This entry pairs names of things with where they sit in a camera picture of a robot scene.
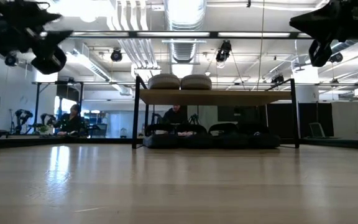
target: metal frame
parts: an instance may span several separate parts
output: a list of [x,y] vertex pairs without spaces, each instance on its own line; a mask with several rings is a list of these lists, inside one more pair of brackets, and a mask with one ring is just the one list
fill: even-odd
[[[147,86],[143,82],[140,76],[136,76],[135,84],[135,106],[134,106],[134,125],[132,127],[132,149],[137,149],[137,120],[139,118],[139,100],[140,100],[140,84],[146,90]],[[146,105],[145,122],[144,127],[146,128],[149,122],[149,106]]]
[[[302,32],[263,32],[265,40],[312,40]],[[242,39],[260,40],[261,31],[76,30],[72,39]]]
[[[299,127],[299,114],[298,114],[298,102],[296,100],[296,91],[295,91],[295,80],[290,78],[285,80],[284,82],[275,84],[271,86],[269,90],[273,90],[274,88],[290,82],[291,86],[291,104],[292,104],[292,121],[293,121],[293,138],[295,143],[295,149],[299,149],[300,146],[300,127]],[[140,101],[140,85],[142,85],[143,89],[147,89],[146,84],[143,82],[143,79],[140,76],[136,76],[135,83],[135,105],[134,105],[134,125],[132,128],[132,149],[137,149],[137,120],[139,119],[139,101]],[[145,128],[147,127],[147,123],[149,120],[149,106],[146,105],[145,112]]]
[[296,90],[295,90],[295,79],[290,78],[284,82],[277,83],[272,85],[265,91],[273,90],[274,88],[281,86],[282,84],[290,82],[291,88],[291,104],[292,104],[292,125],[293,125],[293,139],[295,143],[295,149],[299,149],[300,146],[300,127],[299,127],[299,114],[298,114],[298,101],[296,100]]

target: black equipment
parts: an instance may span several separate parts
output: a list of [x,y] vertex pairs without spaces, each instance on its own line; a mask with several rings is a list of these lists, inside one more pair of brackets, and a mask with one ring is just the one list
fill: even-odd
[[110,58],[113,62],[120,62],[122,60],[121,49],[114,49]]
[[53,114],[41,114],[41,122],[42,122],[42,125],[46,125],[46,126],[51,126],[53,127],[53,125],[55,124],[56,122],[56,117],[53,115]]
[[358,0],[330,0],[321,9],[291,18],[290,26],[314,38],[310,61],[322,67],[332,56],[333,40],[358,40]]
[[66,55],[57,45],[73,31],[45,31],[46,23],[62,15],[48,13],[39,4],[46,3],[0,0],[0,54],[6,57],[6,65],[14,66],[17,59],[12,52],[26,53],[32,49],[36,58],[31,64],[48,75],[65,66]]
[[341,53],[335,54],[329,58],[329,61],[331,63],[334,62],[342,62],[343,61],[343,55]]
[[278,83],[281,83],[281,82],[284,82],[284,76],[282,74],[274,75],[272,77],[271,83],[278,84]]
[[30,111],[19,109],[15,112],[16,115],[16,128],[15,134],[21,134],[22,126],[26,124],[29,118],[33,117],[33,114]]
[[221,48],[218,50],[216,55],[217,62],[225,62],[230,57],[231,44],[230,40],[224,40]]
[[189,120],[188,120],[189,124],[198,124],[200,125],[199,119],[198,119],[198,115],[197,114],[193,114],[190,116]]

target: spotlight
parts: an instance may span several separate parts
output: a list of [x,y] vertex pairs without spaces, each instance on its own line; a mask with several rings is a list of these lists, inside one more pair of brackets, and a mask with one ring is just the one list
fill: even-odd
[[18,59],[15,54],[7,54],[5,57],[5,65],[9,67],[17,66]]
[[218,54],[216,55],[217,62],[225,62],[229,56],[231,51],[230,40],[224,40],[221,48],[218,50]]
[[277,83],[281,83],[281,82],[284,82],[284,76],[282,74],[274,75],[272,77],[271,83],[277,84]]
[[336,55],[333,55],[332,57],[329,58],[329,61],[331,63],[334,62],[342,62],[343,61],[343,55],[341,53],[338,53]]
[[121,49],[114,49],[110,58],[113,62],[120,62],[122,60]]
[[333,78],[331,81],[329,81],[331,84],[339,84],[339,81],[337,78]]

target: black panel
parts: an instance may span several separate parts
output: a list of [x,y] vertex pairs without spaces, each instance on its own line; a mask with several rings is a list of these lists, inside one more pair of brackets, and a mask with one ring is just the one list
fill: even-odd
[[318,105],[316,103],[299,104],[299,124],[301,128],[301,138],[312,136],[309,124],[318,122],[317,108]]
[[66,85],[57,85],[56,95],[75,102],[78,102],[80,99],[80,92]]
[[265,106],[218,106],[218,121],[266,124]]
[[318,122],[323,128],[326,137],[334,136],[333,106],[330,103],[318,104]]
[[292,107],[289,103],[267,105],[268,128],[281,138],[293,138]]

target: cable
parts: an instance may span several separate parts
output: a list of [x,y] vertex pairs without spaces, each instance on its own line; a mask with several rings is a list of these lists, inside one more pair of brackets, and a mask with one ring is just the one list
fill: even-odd
[[264,46],[264,28],[265,28],[265,0],[264,0],[264,9],[262,11],[262,36],[260,38],[259,74],[258,74],[258,83],[256,86],[256,91],[259,90],[260,69],[262,68],[262,50],[263,50],[263,46]]
[[216,67],[216,89],[218,89],[218,63],[215,64]]
[[234,65],[236,66],[236,69],[237,69],[237,74],[238,74],[238,76],[240,77],[240,80],[241,80],[241,83],[242,83],[242,87],[244,88],[244,90],[246,90],[246,87],[244,86],[244,82],[242,81],[242,77],[241,77],[241,74],[240,74],[240,71],[239,71],[239,67],[237,66],[237,63],[236,63],[236,58],[234,57],[233,50],[231,50],[231,54],[232,54],[232,56],[233,56]]
[[[216,52],[218,51],[218,48],[216,48],[216,50],[215,50],[215,52],[214,52],[214,57],[215,57]],[[213,61],[213,59],[211,59],[211,60],[209,61],[209,65],[208,65],[208,67],[206,68],[205,72],[208,72],[209,67],[210,67],[211,64],[212,64],[212,61]]]

